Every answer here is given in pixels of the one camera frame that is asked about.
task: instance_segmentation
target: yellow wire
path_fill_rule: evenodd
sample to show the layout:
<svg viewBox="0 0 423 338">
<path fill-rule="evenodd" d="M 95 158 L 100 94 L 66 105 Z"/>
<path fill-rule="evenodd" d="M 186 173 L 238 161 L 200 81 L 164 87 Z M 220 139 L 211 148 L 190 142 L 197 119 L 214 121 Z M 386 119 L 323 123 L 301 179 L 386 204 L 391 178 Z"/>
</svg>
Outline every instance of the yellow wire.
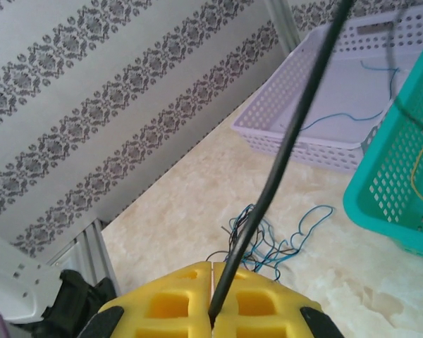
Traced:
<svg viewBox="0 0 423 338">
<path fill-rule="evenodd" d="M 418 164 L 420 163 L 420 159 L 422 158 L 422 156 L 423 156 L 423 148 L 418 153 L 418 157 L 417 157 L 417 160 L 415 161 L 414 168 L 412 169 L 412 172 L 410 174 L 410 185 L 412 185 L 412 189 L 414 189 L 414 192 L 423 201 L 423 195 L 418 191 L 417 187 L 415 186 L 415 182 L 414 182 L 415 172 L 417 171 Z"/>
</svg>

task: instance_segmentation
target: blue wire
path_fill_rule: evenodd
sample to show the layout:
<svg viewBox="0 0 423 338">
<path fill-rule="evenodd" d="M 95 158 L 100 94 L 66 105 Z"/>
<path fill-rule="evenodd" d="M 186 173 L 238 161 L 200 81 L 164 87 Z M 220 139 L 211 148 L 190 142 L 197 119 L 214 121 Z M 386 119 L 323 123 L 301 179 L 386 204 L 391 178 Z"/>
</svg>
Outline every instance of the blue wire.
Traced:
<svg viewBox="0 0 423 338">
<path fill-rule="evenodd" d="M 238 215 L 235 218 L 231 218 L 229 220 L 229 226 L 231 228 L 231 233 L 234 234 L 235 231 L 238 231 L 235 226 L 238 224 L 238 221 L 242 218 L 245 217 L 247 215 L 248 211 L 251 211 L 254 208 L 253 204 L 250 204 L 249 206 L 247 206 L 240 215 Z M 316 222 L 309 230 L 309 232 L 307 234 L 305 234 L 304 232 L 302 232 L 302 224 L 304 223 L 304 221 L 307 219 L 307 217 L 313 213 L 315 210 L 320 209 L 320 208 L 327 208 L 329 209 L 329 212 L 323 216 L 320 220 L 318 220 L 318 222 Z M 254 266 L 254 270 L 255 272 L 259 272 L 260 269 L 263 266 L 270 266 L 273 267 L 270 264 L 274 264 L 274 273 L 275 273 L 275 280 L 278 280 L 279 277 L 281 276 L 281 271 L 278 269 L 279 264 L 281 264 L 282 262 L 296 256 L 298 253 L 300 253 L 300 251 L 302 250 L 302 247 L 304 246 L 305 242 L 307 241 L 307 239 L 309 238 L 309 236 L 311 235 L 313 229 L 315 227 L 317 227 L 319 224 L 321 224 L 323 221 L 325 221 L 325 219 L 327 219 L 329 216 L 332 215 L 334 211 L 334 207 L 332 206 L 328 206 L 328 205 L 319 205 L 319 206 L 315 206 L 314 208 L 310 209 L 308 212 L 306 212 L 306 214 L 303 215 L 303 217 L 301 218 L 300 222 L 298 223 L 298 230 L 297 232 L 295 232 L 294 234 L 291 235 L 290 237 L 290 246 L 288 245 L 288 241 L 286 239 L 284 239 L 283 241 L 281 241 L 279 244 L 276 244 L 276 240 L 274 238 L 274 229 L 273 226 L 265 219 L 263 218 L 262 221 L 259 224 L 259 231 L 262 234 L 262 238 L 258 239 L 257 242 L 251 242 L 250 243 L 250 248 L 248 249 L 248 251 L 245 253 L 245 255 L 243 256 L 242 259 L 242 263 L 245 265 L 251 265 Z M 295 248 L 295 246 L 293 245 L 293 239 L 297 236 L 297 235 L 301 235 L 303 236 L 303 240 L 300 242 L 300 245 L 298 248 Z M 267 253 L 262 253 L 259 250 L 259 247 L 264 243 L 264 241 L 266 241 L 266 243 L 271 247 L 269 249 L 269 251 Z M 292 249 L 294 250 L 294 252 L 292 253 L 284 253 L 282 252 L 283 246 L 286 247 L 286 249 Z M 253 261 L 248 259 L 251 256 L 258 256 L 261 261 Z"/>
<path fill-rule="evenodd" d="M 393 71 L 393 74 L 390 78 L 390 98 L 389 100 L 392 99 L 393 93 L 392 93 L 392 86 L 393 86 L 393 78 L 395 77 L 395 74 L 400 70 L 400 68 L 375 68 L 375 67 L 369 67 L 367 65 L 364 64 L 364 62 L 361 60 L 360 61 L 360 65 L 367 70 L 375 70 L 375 71 L 388 71 L 391 72 Z M 377 118 L 378 116 L 380 116 L 382 114 L 382 111 L 380 113 L 377 113 L 376 115 L 373 115 L 372 117 L 369 118 L 355 118 L 354 116 L 348 114 L 348 113 L 336 113 L 336 114 L 331 114 L 331 115 L 327 115 L 327 116 L 323 116 L 322 118 L 319 118 L 318 120 L 310 123 L 307 127 L 303 127 L 301 128 L 301 132 L 303 132 L 304 130 L 307 130 L 309 128 L 311 128 L 313 125 L 315 125 L 318 122 L 321 122 L 322 120 L 326 120 L 328 118 L 334 118 L 336 116 L 346 116 L 347 118 L 350 118 L 351 120 L 355 121 L 355 122 L 361 122 L 361 121 L 369 121 L 369 120 L 373 120 L 375 118 Z"/>
</svg>

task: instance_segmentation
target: yellow plastic object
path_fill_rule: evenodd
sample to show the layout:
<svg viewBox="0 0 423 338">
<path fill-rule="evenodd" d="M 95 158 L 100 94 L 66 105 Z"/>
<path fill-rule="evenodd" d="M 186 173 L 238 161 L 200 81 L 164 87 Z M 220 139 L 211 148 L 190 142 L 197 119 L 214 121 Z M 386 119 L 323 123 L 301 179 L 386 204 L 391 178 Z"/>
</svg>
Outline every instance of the yellow plastic object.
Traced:
<svg viewBox="0 0 423 338">
<path fill-rule="evenodd" d="M 224 263 L 202 262 L 105 304 L 124 309 L 111 338 L 211 338 L 211 284 Z M 300 308 L 321 306 L 257 273 L 239 269 L 216 318 L 214 338 L 313 338 Z"/>
</svg>

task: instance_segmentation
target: green basket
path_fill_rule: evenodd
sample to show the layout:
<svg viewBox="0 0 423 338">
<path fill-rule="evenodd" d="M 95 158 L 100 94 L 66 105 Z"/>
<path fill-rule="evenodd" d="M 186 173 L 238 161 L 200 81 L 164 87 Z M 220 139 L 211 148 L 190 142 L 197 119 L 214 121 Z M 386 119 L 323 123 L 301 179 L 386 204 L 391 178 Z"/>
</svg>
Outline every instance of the green basket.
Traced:
<svg viewBox="0 0 423 338">
<path fill-rule="evenodd" d="M 410 182 L 423 149 L 423 129 L 418 126 L 423 126 L 423 52 L 396 102 L 346 189 L 343 205 L 359 226 L 389 236 L 404 250 L 423 256 L 423 201 Z M 423 196 L 423 155 L 415 185 Z"/>
</svg>

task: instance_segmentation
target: yellow foam block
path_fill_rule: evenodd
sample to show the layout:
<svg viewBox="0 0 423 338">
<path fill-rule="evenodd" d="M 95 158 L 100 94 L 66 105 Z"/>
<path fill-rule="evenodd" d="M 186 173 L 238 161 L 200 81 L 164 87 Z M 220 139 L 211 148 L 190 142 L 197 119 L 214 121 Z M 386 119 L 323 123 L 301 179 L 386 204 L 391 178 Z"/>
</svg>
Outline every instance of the yellow foam block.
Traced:
<svg viewBox="0 0 423 338">
<path fill-rule="evenodd" d="M 190 265 L 105 304 L 124 314 L 111 338 L 211 338 L 212 280 L 225 263 Z M 313 338 L 300 308 L 321 306 L 257 273 L 239 269 L 216 318 L 214 338 Z"/>
</svg>

